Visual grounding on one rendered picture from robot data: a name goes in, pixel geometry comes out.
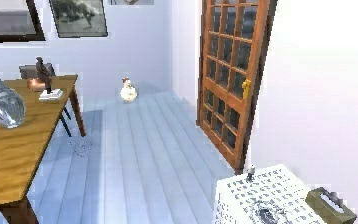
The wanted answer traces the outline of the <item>dark grey chair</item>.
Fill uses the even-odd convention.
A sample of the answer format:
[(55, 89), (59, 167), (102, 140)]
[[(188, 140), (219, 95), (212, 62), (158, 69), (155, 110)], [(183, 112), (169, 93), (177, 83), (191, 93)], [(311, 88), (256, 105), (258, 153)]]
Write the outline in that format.
[[(51, 76), (56, 76), (54, 68), (51, 63), (46, 63), (44, 65), (45, 65), (46, 69), (49, 71)], [(20, 71), (20, 75), (21, 75), (22, 79), (28, 80), (30, 78), (38, 78), (37, 71), (36, 71), (36, 65), (20, 65), (19, 71)], [(68, 110), (66, 109), (66, 107), (63, 108), (63, 111), (67, 115), (68, 119), (71, 120), (71, 116), (70, 116)], [(69, 127), (68, 127), (67, 122), (65, 121), (65, 118), (63, 115), (60, 116), (60, 120), (61, 120), (62, 125), (63, 125), (65, 131), (67, 132), (68, 136), (71, 137), (71, 132), (69, 130)]]

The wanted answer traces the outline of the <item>clear glass vase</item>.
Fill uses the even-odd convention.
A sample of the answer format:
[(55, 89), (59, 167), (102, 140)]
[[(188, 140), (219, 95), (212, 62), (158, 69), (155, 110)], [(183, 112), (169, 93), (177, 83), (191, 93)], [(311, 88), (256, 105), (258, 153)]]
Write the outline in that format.
[(25, 120), (23, 98), (0, 79), (0, 126), (12, 129), (19, 127)]

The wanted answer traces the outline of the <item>white patterned side table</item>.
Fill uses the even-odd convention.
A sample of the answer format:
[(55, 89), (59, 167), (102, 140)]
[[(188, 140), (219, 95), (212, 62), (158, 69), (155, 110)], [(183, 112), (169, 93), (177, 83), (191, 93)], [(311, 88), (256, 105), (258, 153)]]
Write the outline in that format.
[(217, 181), (212, 224), (326, 224), (305, 202), (310, 189), (286, 166)]

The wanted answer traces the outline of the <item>brown wooden table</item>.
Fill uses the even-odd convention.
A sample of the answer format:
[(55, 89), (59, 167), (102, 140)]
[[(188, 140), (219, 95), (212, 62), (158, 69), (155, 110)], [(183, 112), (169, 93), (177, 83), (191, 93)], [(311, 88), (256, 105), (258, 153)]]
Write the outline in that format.
[(17, 128), (0, 126), (0, 213), (8, 224), (39, 224), (27, 197), (38, 167), (67, 102), (75, 114), (80, 134), (86, 134), (77, 98), (75, 75), (55, 76), (53, 85), (63, 90), (57, 101), (40, 101), (24, 79), (7, 80), (24, 99), (25, 120)]

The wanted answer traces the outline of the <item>black framed grey picture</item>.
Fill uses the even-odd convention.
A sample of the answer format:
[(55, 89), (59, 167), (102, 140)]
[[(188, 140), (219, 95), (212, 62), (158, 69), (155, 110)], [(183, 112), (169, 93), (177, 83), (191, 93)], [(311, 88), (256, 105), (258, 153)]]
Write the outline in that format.
[(107, 37), (103, 0), (49, 0), (59, 38)]

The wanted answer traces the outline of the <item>dark bird statue white base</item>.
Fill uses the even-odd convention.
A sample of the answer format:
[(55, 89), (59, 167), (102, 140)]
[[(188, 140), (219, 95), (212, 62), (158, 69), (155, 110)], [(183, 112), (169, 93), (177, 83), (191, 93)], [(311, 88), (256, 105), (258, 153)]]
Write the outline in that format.
[(49, 71), (43, 64), (41, 57), (36, 58), (36, 71), (38, 78), (45, 84), (45, 89), (40, 94), (40, 100), (58, 100), (62, 97), (63, 91), (61, 89), (52, 89), (52, 78)]

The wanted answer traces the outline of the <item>olive green tissue box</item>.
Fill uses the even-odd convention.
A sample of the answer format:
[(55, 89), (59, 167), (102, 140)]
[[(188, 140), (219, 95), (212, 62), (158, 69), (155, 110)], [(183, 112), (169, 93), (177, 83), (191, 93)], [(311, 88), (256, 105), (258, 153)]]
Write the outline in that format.
[(327, 224), (354, 224), (357, 215), (347, 208), (336, 192), (329, 192), (323, 187), (310, 190), (306, 203)]

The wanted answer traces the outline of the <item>small grey white figurine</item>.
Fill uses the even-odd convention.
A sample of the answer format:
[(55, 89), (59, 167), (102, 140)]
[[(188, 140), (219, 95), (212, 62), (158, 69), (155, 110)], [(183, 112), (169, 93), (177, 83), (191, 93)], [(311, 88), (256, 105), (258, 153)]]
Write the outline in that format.
[(247, 169), (247, 177), (246, 177), (246, 180), (247, 180), (248, 182), (252, 182), (253, 176), (254, 176), (254, 174), (255, 174), (255, 169), (256, 169), (256, 167), (255, 167), (254, 164), (251, 164), (251, 165), (248, 167), (248, 169)]

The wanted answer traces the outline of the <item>brown wooden glass-pane door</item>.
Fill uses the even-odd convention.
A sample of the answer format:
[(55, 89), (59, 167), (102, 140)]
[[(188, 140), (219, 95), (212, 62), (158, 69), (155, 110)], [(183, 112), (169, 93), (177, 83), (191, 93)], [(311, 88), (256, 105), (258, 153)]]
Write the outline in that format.
[[(196, 124), (244, 171), (278, 0), (203, 0)], [(242, 83), (251, 81), (242, 98)]]

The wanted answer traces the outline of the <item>copper round bowl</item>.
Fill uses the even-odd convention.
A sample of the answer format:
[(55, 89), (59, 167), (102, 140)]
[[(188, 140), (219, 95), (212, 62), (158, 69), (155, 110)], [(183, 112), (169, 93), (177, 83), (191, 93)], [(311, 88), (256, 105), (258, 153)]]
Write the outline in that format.
[(42, 92), (46, 89), (45, 83), (39, 78), (28, 79), (27, 86), (33, 92)]

